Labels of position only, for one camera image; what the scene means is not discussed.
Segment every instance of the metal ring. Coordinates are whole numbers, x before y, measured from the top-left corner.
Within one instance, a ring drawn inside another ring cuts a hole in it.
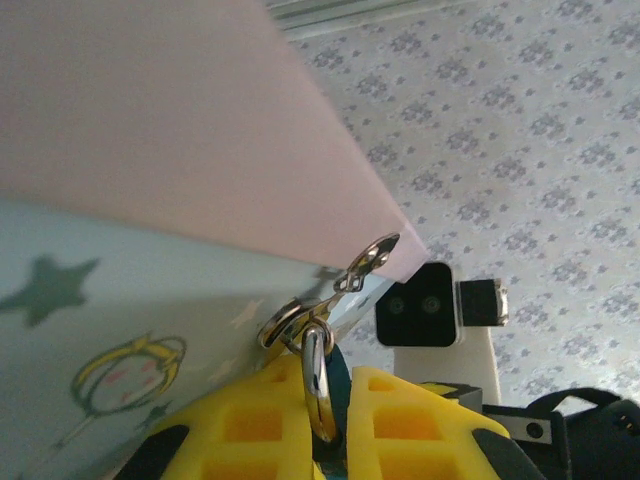
[[[258,333],[258,342],[262,348],[271,348],[303,310],[304,305],[297,298],[293,298],[278,310]]]
[[[329,324],[327,322],[325,322],[324,320],[322,320],[319,317],[313,317],[310,320],[310,323],[312,323],[315,326],[318,326],[322,329],[322,331],[324,332],[324,354],[325,355],[329,355],[332,351],[333,351],[333,347],[336,345],[336,339],[335,339],[335,335],[333,334],[333,329],[329,326]],[[293,342],[287,342],[285,341],[284,344],[286,345],[286,347],[289,349],[289,351],[291,353],[294,353],[296,355],[298,355],[299,357],[302,356],[302,348],[300,348],[298,345],[296,345]]]
[[[322,326],[312,325],[302,337],[302,377],[304,398],[309,413],[309,422],[313,432],[325,443],[338,438],[333,408],[324,346],[325,330]]]

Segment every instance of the black camera module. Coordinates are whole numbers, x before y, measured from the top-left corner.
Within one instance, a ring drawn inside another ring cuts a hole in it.
[[[455,282],[445,263],[426,263],[376,303],[378,340],[392,347],[448,347],[461,326],[501,326],[506,290],[499,280]]]

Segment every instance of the camera lens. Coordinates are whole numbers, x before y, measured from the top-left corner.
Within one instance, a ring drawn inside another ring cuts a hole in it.
[[[393,297],[389,300],[387,307],[389,308],[389,312],[394,315],[399,315],[404,312],[404,301],[400,297]]]
[[[422,310],[426,313],[436,313],[440,310],[440,300],[437,297],[427,297],[422,301]]]

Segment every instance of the metal clip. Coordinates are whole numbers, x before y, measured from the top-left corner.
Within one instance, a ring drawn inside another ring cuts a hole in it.
[[[323,442],[332,443],[339,437],[339,432],[331,406],[325,345],[323,328],[314,325],[305,330],[302,339],[302,378],[311,429]]]
[[[298,335],[313,323],[327,322],[331,310],[346,294],[362,291],[365,277],[387,263],[389,254],[399,239],[398,233],[392,233],[369,245],[334,282],[334,294],[328,299],[309,304],[294,298],[287,303],[260,330],[258,334],[260,345],[270,348],[277,340],[281,340],[293,353],[300,354],[300,347],[294,344]],[[331,349],[333,348],[331,342],[327,342],[328,345]]]

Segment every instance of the pink board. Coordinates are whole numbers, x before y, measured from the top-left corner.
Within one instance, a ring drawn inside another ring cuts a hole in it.
[[[426,251],[259,2],[9,2],[0,195],[379,273]]]

